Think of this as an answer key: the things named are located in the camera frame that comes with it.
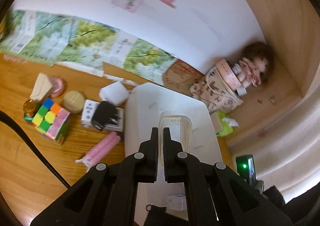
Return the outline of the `clear dental floss box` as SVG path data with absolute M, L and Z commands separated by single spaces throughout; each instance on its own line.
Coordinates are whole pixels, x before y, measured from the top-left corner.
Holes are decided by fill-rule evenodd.
M 169 211 L 184 211 L 187 209 L 184 185 L 182 183 L 169 184 L 164 179 L 164 160 L 163 160 L 163 129 L 170 128 L 171 138 L 178 141 L 182 145 L 184 152 L 191 151 L 191 135 L 192 123 L 191 120 L 178 111 L 164 111 L 161 113 L 159 120 L 159 167 L 157 179 L 161 190 L 161 206 L 167 207 Z

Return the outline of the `multicolour puzzle cube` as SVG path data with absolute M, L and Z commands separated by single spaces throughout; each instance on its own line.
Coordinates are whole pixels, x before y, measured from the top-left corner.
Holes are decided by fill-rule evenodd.
M 48 140 L 63 145 L 69 127 L 70 112 L 51 98 L 47 98 L 31 123 L 35 129 Z

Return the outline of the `green bottle gold cap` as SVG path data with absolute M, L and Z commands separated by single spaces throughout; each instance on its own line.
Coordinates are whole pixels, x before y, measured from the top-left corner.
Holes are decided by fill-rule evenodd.
M 33 117 L 38 112 L 39 108 L 40 108 L 40 104 L 38 102 L 32 99 L 28 99 L 23 105 L 24 120 L 31 123 Z

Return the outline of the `black power adapter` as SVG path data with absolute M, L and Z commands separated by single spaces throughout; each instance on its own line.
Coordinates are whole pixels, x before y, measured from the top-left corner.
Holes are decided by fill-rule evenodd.
M 102 101 L 98 104 L 91 123 L 98 130 L 103 130 L 106 125 L 118 125 L 120 117 L 116 106 L 109 101 Z

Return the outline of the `green tissue pack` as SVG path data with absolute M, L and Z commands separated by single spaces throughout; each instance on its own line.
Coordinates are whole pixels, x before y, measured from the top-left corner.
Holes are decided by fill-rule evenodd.
M 211 121 L 217 137 L 225 137 L 234 132 L 234 128 L 239 124 L 221 111 L 216 111 L 210 115 Z

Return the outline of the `device with green light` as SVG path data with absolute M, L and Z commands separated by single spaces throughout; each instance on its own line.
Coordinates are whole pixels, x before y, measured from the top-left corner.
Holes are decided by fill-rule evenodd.
M 249 185 L 253 185 L 256 181 L 254 159 L 251 154 L 238 156 L 235 159 L 236 169 L 239 176 Z

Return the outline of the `white dotted box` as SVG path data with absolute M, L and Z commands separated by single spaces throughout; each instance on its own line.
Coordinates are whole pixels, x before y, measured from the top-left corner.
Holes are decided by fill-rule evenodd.
M 98 105 L 99 105 L 99 102 L 97 101 L 93 101 L 89 99 L 85 100 L 82 113 L 81 113 L 81 119 L 80 119 L 80 124 L 83 127 L 89 128 L 92 126 L 92 118 Z

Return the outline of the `patterned tote bag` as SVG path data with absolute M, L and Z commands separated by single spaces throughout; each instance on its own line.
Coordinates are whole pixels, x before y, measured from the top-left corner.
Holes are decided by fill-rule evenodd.
M 230 113 L 244 102 L 222 79 L 217 67 L 212 67 L 200 80 L 190 86 L 194 99 L 203 102 L 209 113 Z

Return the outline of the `brown cardboard piece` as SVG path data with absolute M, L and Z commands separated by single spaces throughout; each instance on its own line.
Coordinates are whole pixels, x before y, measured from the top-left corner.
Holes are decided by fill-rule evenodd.
M 165 88 L 191 96 L 190 86 L 203 76 L 203 73 L 178 59 L 162 75 L 162 80 Z

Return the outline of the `round beige tin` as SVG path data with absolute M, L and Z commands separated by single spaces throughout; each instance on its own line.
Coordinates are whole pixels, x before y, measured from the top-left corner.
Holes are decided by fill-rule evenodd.
M 62 105 L 72 114 L 78 114 L 83 110 L 85 97 L 79 91 L 69 91 L 63 97 Z

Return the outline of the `pink case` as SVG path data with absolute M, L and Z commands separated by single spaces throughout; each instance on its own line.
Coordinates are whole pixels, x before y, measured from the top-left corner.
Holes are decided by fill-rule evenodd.
M 222 59 L 216 64 L 217 70 L 223 81 L 230 87 L 231 90 L 236 91 L 242 84 L 232 71 L 229 63 Z

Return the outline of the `pink round packet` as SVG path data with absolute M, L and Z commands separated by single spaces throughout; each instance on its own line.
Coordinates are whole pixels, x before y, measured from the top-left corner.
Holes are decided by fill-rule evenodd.
M 49 80 L 52 84 L 51 98 L 57 98 L 61 96 L 65 90 L 65 82 L 59 76 L 50 76 Z

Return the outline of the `brown haired doll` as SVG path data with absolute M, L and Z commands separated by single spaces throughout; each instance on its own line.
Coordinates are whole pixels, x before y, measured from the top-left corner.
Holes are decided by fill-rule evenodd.
M 264 42 L 247 45 L 232 70 L 244 88 L 266 84 L 274 70 L 272 47 Z

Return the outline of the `beige wedge box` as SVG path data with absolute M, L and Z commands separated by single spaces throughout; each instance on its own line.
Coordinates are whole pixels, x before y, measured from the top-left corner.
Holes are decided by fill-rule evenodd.
M 39 73 L 29 99 L 41 103 L 49 97 L 52 89 L 53 85 L 49 77 L 44 73 Z

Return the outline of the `grape poster sheet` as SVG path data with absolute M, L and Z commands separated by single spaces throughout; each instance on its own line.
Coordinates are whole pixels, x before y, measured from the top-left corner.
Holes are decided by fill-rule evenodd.
M 47 65 L 87 66 L 101 75 L 109 64 L 161 85 L 163 74 L 177 61 L 143 39 L 76 16 L 14 10 L 6 23 L 9 34 L 1 39 L 1 52 Z

